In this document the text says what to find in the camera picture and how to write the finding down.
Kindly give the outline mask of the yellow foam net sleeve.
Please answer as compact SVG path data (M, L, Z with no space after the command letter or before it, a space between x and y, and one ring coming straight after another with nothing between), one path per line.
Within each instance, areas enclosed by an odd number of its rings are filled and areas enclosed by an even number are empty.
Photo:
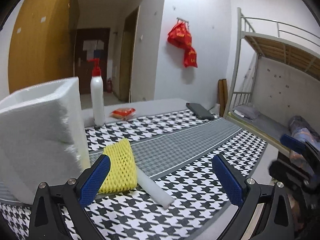
M136 163L129 140L124 138L106 146L103 154L109 157L111 166L98 192L118 193L136 188Z

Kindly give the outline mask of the grey pillow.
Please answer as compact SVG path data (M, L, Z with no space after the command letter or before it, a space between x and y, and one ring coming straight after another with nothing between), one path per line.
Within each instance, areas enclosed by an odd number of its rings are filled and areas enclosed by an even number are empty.
M233 111L238 112L251 120L254 120L260 116L260 112L251 105L238 105L233 108Z

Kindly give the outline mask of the white styrofoam box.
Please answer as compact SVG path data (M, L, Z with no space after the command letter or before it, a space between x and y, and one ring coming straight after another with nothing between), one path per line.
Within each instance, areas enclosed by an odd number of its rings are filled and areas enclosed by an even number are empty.
M1 182L16 202L32 204L39 183L63 184L90 165L78 78L1 100Z

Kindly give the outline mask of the white foam stick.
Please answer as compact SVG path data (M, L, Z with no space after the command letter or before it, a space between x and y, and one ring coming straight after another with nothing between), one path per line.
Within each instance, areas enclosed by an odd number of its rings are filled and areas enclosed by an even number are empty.
M175 201L174 198L167 194L160 186L158 186L152 179L150 179L138 166L136 167L137 183L147 192L152 200L168 209L169 206Z

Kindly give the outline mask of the red snack packet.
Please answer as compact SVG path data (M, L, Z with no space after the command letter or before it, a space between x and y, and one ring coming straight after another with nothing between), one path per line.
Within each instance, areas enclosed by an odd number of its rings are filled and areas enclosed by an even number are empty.
M134 108L118 108L110 113L110 117L120 120L127 120L136 114Z

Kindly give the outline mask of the black smartphone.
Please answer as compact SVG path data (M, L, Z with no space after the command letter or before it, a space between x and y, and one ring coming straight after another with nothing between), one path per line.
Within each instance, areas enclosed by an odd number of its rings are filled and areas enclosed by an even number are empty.
M186 103L186 107L192 111L195 116L201 120L214 120L215 117L206 110L201 104L198 103Z

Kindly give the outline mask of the wooden boards leaning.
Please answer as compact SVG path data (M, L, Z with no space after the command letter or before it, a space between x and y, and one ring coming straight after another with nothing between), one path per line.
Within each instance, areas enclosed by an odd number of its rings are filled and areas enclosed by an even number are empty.
M223 115L228 100L227 91L227 80L220 79L218 81L218 93L219 93L219 104L220 104L220 114Z

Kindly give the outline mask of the metal bunk bed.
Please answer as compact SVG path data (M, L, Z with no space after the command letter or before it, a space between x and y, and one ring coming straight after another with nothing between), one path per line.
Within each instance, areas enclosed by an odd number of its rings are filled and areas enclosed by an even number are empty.
M224 117L265 140L284 155L290 150L280 137L290 135L289 122L303 117L319 130L319 43L297 26L236 13L236 49ZM255 107L248 119L233 108Z

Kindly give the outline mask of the white pump bottle red cap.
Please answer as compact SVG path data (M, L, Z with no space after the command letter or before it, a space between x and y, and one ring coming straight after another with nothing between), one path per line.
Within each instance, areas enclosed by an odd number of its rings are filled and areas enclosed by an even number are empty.
M100 127L105 123L104 84L101 76L101 68L99 66L100 59L90 59L89 62L94 63L90 83L93 118L95 125Z

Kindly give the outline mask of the red fire extinguisher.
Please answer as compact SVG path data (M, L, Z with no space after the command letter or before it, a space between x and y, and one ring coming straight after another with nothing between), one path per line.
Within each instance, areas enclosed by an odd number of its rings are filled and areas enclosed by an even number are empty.
M107 92L112 93L112 79L108 78L107 80Z

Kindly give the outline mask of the dark brown door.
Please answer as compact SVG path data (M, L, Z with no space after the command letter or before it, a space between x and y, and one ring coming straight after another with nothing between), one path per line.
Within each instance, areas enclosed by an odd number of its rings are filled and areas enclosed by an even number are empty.
M107 91L109 28L78 29L74 51L74 75L79 78L80 94L91 93L92 70L99 63L103 90Z

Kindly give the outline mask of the wooden wardrobe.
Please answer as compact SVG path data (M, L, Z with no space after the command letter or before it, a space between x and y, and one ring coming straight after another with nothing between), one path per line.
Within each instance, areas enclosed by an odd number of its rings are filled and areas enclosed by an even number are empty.
M24 0L8 59L9 92L73 77L78 0Z

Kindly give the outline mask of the red hanging bag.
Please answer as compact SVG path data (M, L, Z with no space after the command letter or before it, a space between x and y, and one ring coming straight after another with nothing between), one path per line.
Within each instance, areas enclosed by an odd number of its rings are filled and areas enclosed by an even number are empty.
M183 49L183 65L185 68L197 68L197 53L192 47L192 36L187 22L177 20L171 31L168 32L167 42L171 45Z

